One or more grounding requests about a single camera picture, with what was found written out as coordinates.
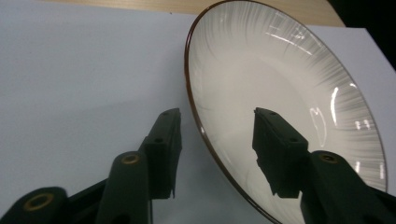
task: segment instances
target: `white table surface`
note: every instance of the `white table surface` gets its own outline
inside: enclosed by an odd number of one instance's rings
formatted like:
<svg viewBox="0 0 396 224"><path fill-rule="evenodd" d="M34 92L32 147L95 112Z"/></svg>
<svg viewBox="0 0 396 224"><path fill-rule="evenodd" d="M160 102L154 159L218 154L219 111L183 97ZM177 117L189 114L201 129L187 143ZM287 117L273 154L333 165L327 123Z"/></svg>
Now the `white table surface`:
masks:
<svg viewBox="0 0 396 224"><path fill-rule="evenodd" d="M154 223L269 223L233 188L193 121L183 72L196 16L0 0L0 216L23 194L73 195L137 150L157 116L179 107L176 198ZM310 26L370 106L396 195L396 74L364 29Z"/></svg>

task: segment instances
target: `plate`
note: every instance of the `plate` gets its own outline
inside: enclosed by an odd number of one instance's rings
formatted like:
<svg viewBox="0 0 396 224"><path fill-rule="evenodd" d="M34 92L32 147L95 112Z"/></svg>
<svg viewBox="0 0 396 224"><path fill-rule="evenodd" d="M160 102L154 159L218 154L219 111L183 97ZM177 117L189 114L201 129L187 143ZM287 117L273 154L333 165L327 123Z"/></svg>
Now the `plate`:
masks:
<svg viewBox="0 0 396 224"><path fill-rule="evenodd" d="M309 151L343 156L366 184L386 190L383 148L359 87L294 18L249 1L207 8L187 38L185 75L192 113L212 156L273 222L304 220L300 199L273 196L256 163L251 147L256 107L279 113L308 140Z"/></svg>

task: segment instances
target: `tabletop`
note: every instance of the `tabletop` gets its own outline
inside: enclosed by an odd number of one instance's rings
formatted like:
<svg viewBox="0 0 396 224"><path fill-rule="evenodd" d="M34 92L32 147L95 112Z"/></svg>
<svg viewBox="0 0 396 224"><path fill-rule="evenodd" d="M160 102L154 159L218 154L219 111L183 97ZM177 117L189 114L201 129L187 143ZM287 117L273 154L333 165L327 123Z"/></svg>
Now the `tabletop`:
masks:
<svg viewBox="0 0 396 224"><path fill-rule="evenodd" d="M130 8L172 13L199 14L218 0L47 0L99 7ZM309 25L345 26L326 0L258 0Z"/></svg>

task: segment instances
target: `plate rim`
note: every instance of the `plate rim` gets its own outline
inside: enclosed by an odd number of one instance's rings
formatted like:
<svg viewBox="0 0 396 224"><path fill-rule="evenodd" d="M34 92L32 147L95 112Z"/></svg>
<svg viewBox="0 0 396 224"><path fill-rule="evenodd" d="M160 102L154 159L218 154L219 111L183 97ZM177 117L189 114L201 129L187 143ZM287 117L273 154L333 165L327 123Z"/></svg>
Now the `plate rim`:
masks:
<svg viewBox="0 0 396 224"><path fill-rule="evenodd" d="M214 7L217 7L219 5L223 5L226 3L231 3L231 2L246 2L246 3L253 3L253 4L259 4L265 7L269 7L271 9L274 9L278 12L281 12L285 15L287 15L288 17L290 17L291 19L293 19L294 21L298 22L300 25L302 25L307 31L309 31L309 33L311 35L313 35L316 39L318 39L320 41L321 44L323 44L327 50L330 52L330 54L332 54L335 58L335 60L337 60L342 66L343 68L346 70L347 75L353 80L353 77L349 74L349 72L347 71L347 69L345 68L345 66L341 63L341 61L338 59L338 57L332 52L332 50L330 48L327 47L327 45L321 40L321 38L319 38L317 35L315 35L308 27L306 27L305 24L301 23L300 21L296 20L294 17L292 17L291 15L289 15L288 13L285 13L284 11L275 8L275 7L271 7L267 4L264 4L262 2L257 2L257 1L253 1L253 0L224 0L224 1L220 1L217 2L207 8L205 8L198 16L197 18L194 20L193 24L191 25L191 28L189 30L189 33L187 35L187 39L186 39L186 44L185 44L185 48L184 48L184 76L186 78L186 89L187 89L187 94L188 94L188 98L189 98L189 102L190 102L190 107L191 107L191 112L192 115L194 117L198 132L200 133L201 137L203 138L207 149L209 150L210 154L212 155L212 158L215 160L216 164L219 166L219 168L221 169L221 171L225 174L225 176L227 177L227 179L231 182L231 184L233 185L234 188L237 189L237 191L245 198L246 201L248 201L258 212L260 212L263 216L265 216L266 218L268 218L271 222L275 223L275 224L281 224L280 221L278 221L276 218L274 218L273 216L271 216L268 212L266 212L263 208L261 208L244 190L243 188L237 183L237 181L233 178L233 176L230 174L230 172L228 171L228 169L225 167L225 165L223 164L222 160L219 158L218 153L216 152L216 150L213 148L208 136L206 135L205 132L205 128L201 122L201 119L198 115L198 110L193 98L193 94L192 94L192 88L191 88L191 79L190 79L190 70L189 70L189 53L190 53L190 44L191 44L191 39L193 36L193 33L195 31L196 26L198 25L199 21L201 20L201 18L207 13L209 12L211 9L213 9ZM386 161L386 153L383 147L383 141L381 138L381 134L379 132L379 130L376 128L376 122L375 122L375 118L373 116L373 113L370 109L370 106L367 104L367 101L365 100L363 94L361 93L361 91L359 90L360 95L364 101L364 104L366 105L369 114L371 115L372 119L373 119L373 123L375 124L375 129L378 135L378 139L379 139L379 144L381 146L381 151L384 157L384 166L385 166L385 192L388 192L389 189L389 182L388 182L388 164Z"/></svg>

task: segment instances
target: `ceramic plate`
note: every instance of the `ceramic plate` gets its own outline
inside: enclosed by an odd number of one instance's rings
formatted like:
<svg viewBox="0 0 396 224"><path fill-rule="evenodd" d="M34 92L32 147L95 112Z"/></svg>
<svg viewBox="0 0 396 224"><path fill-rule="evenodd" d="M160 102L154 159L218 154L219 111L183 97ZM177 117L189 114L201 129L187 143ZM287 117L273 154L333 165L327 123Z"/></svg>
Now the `ceramic plate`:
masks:
<svg viewBox="0 0 396 224"><path fill-rule="evenodd" d="M273 196L252 149L254 109L279 113L308 141L335 152L366 184L386 189L385 158L359 87L305 26L272 7L217 3L191 27L185 51L191 108L235 187L274 222L304 223L300 199Z"/></svg>

